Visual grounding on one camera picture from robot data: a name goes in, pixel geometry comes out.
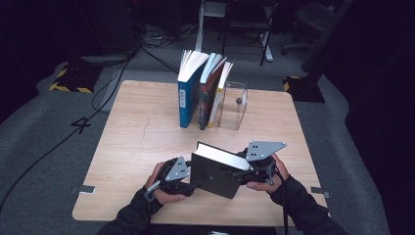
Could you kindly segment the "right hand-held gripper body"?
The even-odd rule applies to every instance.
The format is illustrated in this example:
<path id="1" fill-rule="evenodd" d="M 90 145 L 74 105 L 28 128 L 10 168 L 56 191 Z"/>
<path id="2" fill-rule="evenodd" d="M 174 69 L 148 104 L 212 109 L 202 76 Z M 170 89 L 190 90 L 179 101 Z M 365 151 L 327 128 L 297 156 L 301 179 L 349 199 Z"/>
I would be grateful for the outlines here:
<path id="1" fill-rule="evenodd" d="M 253 173 L 239 177 L 241 184 L 248 182 L 266 182 L 272 184 L 272 177 L 277 173 L 272 154 L 287 146 L 286 142 L 251 141 L 245 151 L 245 160 L 249 164 L 249 170 Z"/>

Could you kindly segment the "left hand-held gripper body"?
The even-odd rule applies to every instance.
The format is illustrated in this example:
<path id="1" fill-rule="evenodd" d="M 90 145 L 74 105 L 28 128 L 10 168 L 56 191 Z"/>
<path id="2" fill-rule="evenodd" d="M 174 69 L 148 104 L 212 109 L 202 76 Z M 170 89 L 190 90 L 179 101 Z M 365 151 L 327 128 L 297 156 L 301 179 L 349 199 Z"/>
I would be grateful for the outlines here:
<path id="1" fill-rule="evenodd" d="M 165 162 L 158 175 L 161 189 L 169 195 L 191 196 L 195 187 L 183 182 L 190 175 L 187 162 L 183 157 L 174 158 Z"/>

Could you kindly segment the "black hardcover book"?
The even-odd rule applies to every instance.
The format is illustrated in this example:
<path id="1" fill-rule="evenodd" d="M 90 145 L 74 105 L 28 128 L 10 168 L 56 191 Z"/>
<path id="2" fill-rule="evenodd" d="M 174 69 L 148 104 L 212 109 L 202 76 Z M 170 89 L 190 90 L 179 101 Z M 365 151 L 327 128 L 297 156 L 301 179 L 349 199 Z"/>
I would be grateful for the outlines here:
<path id="1" fill-rule="evenodd" d="M 237 177 L 232 172 L 246 170 L 248 162 L 228 151 L 199 142 L 191 156 L 190 182 L 206 179 L 207 184 L 202 188 L 212 194 L 233 199 L 240 187 Z"/>

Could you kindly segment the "clear acrylic book stand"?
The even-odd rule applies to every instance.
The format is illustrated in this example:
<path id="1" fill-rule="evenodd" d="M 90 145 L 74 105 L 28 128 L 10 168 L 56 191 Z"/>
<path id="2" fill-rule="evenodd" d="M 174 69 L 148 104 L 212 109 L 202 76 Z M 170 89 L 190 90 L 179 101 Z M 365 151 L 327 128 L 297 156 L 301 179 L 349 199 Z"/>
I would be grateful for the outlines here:
<path id="1" fill-rule="evenodd" d="M 220 115 L 220 128 L 238 130 L 248 105 L 246 83 L 227 81 Z"/>

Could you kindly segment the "yellow paperback book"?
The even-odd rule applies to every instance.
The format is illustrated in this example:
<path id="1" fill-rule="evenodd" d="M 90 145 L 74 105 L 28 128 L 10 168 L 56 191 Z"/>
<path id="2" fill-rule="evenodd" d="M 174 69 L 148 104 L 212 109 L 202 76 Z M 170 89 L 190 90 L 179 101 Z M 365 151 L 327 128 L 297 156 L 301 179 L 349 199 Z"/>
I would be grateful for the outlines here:
<path id="1" fill-rule="evenodd" d="M 215 116 L 216 113 L 219 109 L 219 105 L 222 102 L 222 95 L 224 92 L 224 86 L 228 77 L 229 72 L 231 71 L 233 67 L 233 64 L 230 62 L 225 62 L 221 71 L 221 75 L 215 90 L 215 97 L 213 100 L 213 104 L 212 104 L 212 109 L 211 109 L 211 113 L 210 113 L 210 117 L 207 123 L 207 127 L 211 128 L 214 125 L 214 120 L 215 120 Z"/>

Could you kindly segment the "person's left hand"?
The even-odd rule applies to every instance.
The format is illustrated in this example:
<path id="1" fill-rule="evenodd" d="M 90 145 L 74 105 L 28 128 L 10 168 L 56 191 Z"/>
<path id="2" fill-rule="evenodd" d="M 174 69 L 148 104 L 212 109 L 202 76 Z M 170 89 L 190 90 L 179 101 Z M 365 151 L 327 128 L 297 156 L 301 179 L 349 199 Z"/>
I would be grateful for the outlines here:
<path id="1" fill-rule="evenodd" d="M 158 176 L 158 173 L 161 169 L 161 167 L 163 166 L 163 162 L 161 163 L 157 163 L 152 174 L 148 177 L 145 187 L 146 188 L 150 188 L 156 181 L 156 178 Z M 186 199 L 185 195 L 169 195 L 167 193 L 165 193 L 162 189 L 156 189 L 154 191 L 154 195 L 156 197 L 156 199 L 162 204 L 169 204 L 169 203 L 176 203 L 176 202 L 180 202 Z"/>

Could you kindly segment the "person's right hand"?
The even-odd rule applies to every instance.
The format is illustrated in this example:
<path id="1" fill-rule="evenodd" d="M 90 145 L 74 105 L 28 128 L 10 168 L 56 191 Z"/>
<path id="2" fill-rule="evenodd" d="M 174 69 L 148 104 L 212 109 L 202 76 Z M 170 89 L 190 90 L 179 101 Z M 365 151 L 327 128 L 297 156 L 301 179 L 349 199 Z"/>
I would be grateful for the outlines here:
<path id="1" fill-rule="evenodd" d="M 274 159 L 275 162 L 275 170 L 277 171 L 277 174 L 275 174 L 272 177 L 273 184 L 270 185 L 266 182 L 248 182 L 246 186 L 250 189 L 253 189 L 255 191 L 264 191 L 267 193 L 273 193 L 276 191 L 284 181 L 288 179 L 290 174 L 288 173 L 284 163 L 279 159 L 279 157 L 276 154 L 272 154 L 271 157 Z"/>

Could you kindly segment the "blue book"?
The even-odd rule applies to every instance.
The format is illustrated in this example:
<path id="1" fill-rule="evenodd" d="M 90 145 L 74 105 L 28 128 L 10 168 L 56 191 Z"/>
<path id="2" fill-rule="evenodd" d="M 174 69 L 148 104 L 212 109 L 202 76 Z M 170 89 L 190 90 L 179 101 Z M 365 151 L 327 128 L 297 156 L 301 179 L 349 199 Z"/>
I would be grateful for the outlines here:
<path id="1" fill-rule="evenodd" d="M 209 55 L 203 52 L 184 50 L 182 52 L 179 73 L 177 76 L 179 125 L 187 128 L 193 117 L 196 107 L 196 92 L 199 90 L 198 82 Z"/>

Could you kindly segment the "gray tape piece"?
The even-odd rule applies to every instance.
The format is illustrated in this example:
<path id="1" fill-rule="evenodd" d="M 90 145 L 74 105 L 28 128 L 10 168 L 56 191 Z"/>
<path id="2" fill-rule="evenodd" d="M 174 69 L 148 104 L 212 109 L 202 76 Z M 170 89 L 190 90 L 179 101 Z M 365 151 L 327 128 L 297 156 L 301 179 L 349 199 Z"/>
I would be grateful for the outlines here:
<path id="1" fill-rule="evenodd" d="M 95 192 L 95 187 L 89 185 L 72 186 L 69 191 L 75 195 L 93 194 Z"/>
<path id="2" fill-rule="evenodd" d="M 324 191 L 322 188 L 319 187 L 310 187 L 312 193 L 321 194 L 324 196 L 325 199 L 330 198 L 329 192 Z"/>

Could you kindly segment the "red book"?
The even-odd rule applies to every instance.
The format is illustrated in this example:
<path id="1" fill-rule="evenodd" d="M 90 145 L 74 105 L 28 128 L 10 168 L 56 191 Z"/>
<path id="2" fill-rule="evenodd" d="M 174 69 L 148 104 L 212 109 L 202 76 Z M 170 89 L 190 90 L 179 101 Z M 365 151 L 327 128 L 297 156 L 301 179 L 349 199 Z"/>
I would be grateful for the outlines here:
<path id="1" fill-rule="evenodd" d="M 221 54 L 211 53 L 200 78 L 200 130 L 207 127 L 210 109 L 213 102 L 213 93 L 223 69 L 225 58 Z"/>

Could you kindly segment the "white desk leg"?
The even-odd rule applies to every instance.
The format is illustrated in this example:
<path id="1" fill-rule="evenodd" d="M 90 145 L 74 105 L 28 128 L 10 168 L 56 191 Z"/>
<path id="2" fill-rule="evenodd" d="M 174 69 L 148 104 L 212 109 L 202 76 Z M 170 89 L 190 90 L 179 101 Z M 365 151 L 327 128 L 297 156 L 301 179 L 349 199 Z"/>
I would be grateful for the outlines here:
<path id="1" fill-rule="evenodd" d="M 269 38 L 269 33 L 268 32 L 265 32 L 265 33 L 263 33 L 260 36 L 260 42 L 261 42 L 261 45 L 262 45 L 262 47 L 264 49 L 264 52 L 265 52 L 265 60 L 266 60 L 266 62 L 267 63 L 272 63 L 274 61 L 274 58 L 272 56 L 272 53 L 270 51 L 269 46 L 266 44 L 266 40 L 268 38 Z"/>
<path id="2" fill-rule="evenodd" d="M 195 50 L 201 52 L 204 39 L 204 22 L 205 18 L 214 15 L 213 3 L 208 0 L 201 0 L 198 21 L 198 33 L 196 38 Z"/>

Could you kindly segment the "black office chair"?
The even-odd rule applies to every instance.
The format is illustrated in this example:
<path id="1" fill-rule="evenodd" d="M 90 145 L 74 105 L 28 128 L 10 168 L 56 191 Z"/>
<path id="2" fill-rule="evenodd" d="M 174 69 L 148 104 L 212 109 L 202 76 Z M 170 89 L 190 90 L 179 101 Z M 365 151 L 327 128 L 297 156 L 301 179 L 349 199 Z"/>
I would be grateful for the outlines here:
<path id="1" fill-rule="evenodd" d="M 286 56 L 290 51 L 309 50 L 320 38 L 335 13 L 320 3 L 309 3 L 295 12 L 294 44 L 285 45 L 281 54 Z"/>

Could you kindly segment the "dark equipment stand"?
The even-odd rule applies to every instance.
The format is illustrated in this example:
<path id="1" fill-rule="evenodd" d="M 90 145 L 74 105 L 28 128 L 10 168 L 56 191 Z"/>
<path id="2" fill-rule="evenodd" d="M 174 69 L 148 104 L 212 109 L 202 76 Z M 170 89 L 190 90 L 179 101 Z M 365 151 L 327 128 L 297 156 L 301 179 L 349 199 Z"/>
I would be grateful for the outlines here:
<path id="1" fill-rule="evenodd" d="M 120 61 L 133 58 L 140 49 L 140 32 L 134 28 L 136 11 L 131 0 L 69 0 L 104 55 Z"/>

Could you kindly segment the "yellow black striped base plate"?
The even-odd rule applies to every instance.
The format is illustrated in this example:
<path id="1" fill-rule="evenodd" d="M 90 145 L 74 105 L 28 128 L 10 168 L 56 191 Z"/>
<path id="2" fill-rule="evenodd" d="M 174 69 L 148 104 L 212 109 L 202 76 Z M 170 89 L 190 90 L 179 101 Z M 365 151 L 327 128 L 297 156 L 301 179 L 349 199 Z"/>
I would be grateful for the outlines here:
<path id="1" fill-rule="evenodd" d="M 306 77 L 286 76 L 283 78 L 284 91 L 297 102 L 324 103 L 325 99 L 318 84 Z"/>
<path id="2" fill-rule="evenodd" d="M 80 70 L 65 65 L 57 74 L 50 90 L 93 93 L 102 70 L 100 67 Z"/>

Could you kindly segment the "black slanted stand post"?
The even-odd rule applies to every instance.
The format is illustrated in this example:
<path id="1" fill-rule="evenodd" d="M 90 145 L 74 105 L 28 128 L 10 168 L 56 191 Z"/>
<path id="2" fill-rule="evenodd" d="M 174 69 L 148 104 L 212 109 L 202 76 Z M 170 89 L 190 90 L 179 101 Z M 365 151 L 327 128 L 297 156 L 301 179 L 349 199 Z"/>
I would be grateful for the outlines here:
<path id="1" fill-rule="evenodd" d="M 331 13 L 331 18 L 326 21 L 322 33 L 310 49 L 301 64 L 301 69 L 307 73 L 304 80 L 307 83 L 316 83 L 321 77 L 325 64 L 327 62 L 327 54 L 330 47 L 330 40 L 335 34 L 336 28 L 343 20 L 353 0 L 343 0 L 336 13 Z"/>

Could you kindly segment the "black metal frame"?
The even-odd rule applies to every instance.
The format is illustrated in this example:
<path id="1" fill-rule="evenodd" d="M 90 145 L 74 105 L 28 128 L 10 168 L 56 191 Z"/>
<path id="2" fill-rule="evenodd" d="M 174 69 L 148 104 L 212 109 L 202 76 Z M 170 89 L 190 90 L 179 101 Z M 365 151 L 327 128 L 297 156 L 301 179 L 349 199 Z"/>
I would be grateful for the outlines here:
<path id="1" fill-rule="evenodd" d="M 255 34 L 254 41 L 260 43 L 262 66 L 266 58 L 269 32 L 276 9 L 276 0 L 228 0 L 220 31 L 223 36 L 221 54 L 224 55 L 225 48 L 231 46 L 231 43 L 227 42 L 229 32 Z"/>

